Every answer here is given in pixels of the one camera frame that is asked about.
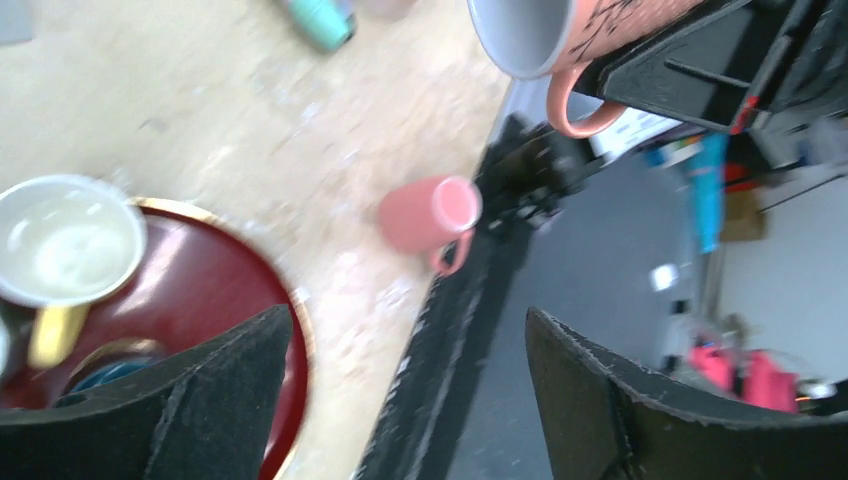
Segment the plain pink mug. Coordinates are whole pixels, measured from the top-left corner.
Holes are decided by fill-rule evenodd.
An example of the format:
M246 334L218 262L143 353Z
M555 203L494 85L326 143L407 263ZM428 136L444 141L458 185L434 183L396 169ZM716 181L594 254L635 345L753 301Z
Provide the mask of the plain pink mug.
M428 177L387 193L377 206L379 231L394 250L429 256L435 272L456 273L468 257L483 201L460 176Z

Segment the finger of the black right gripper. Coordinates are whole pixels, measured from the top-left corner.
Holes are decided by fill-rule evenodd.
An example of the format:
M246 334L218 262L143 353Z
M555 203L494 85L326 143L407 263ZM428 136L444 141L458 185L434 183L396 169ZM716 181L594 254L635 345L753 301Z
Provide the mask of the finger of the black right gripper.
M785 107L819 1L706 1L664 30L594 61L579 93L739 133Z

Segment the patterned pink mug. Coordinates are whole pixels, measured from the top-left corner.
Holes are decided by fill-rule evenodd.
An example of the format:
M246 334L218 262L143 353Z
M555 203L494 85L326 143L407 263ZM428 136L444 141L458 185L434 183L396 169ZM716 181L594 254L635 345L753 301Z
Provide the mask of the patterned pink mug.
M698 0L468 0L481 45L493 63L515 79L551 77L547 116L565 136L583 139L608 128L625 112L605 100L580 121L567 103L591 62L670 26Z

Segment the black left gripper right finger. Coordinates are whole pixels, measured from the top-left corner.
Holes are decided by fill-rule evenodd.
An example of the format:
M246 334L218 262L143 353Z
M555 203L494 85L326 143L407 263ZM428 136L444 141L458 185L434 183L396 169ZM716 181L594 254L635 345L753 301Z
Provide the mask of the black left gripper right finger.
M843 479L847 422L782 413L673 380L526 316L528 365L557 479Z

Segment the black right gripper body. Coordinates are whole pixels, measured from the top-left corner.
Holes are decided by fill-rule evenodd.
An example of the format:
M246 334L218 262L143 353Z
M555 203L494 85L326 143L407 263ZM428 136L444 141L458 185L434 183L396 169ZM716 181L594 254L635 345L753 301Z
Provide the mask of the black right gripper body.
M795 133L823 117L847 114L847 3L796 1L804 16L769 77L749 130Z

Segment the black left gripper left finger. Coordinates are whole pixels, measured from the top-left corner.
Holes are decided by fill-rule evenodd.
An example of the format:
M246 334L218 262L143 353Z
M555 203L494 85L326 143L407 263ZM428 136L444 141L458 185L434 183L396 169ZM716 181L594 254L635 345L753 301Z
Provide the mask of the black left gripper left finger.
M55 408L1 415L5 479L254 479L292 318L272 307Z

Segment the red round tray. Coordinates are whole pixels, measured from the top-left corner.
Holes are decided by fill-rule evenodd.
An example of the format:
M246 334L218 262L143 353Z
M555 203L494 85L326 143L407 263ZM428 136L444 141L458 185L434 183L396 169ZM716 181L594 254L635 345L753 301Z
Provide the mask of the red round tray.
M259 474L277 479L291 460L305 417L314 345L305 307L272 265L214 214L142 198L148 249L137 277L92 308L70 357L26 369L1 391L6 410L55 408L65 396L101 386L209 341L275 306L288 308L292 335Z

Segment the yellow mug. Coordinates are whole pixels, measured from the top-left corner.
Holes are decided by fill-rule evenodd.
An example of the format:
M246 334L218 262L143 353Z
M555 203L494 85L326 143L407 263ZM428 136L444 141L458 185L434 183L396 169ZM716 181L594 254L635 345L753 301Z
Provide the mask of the yellow mug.
M1 296L36 312L30 367L70 355L91 306L127 284L146 247L140 209L101 180L47 175L2 192Z

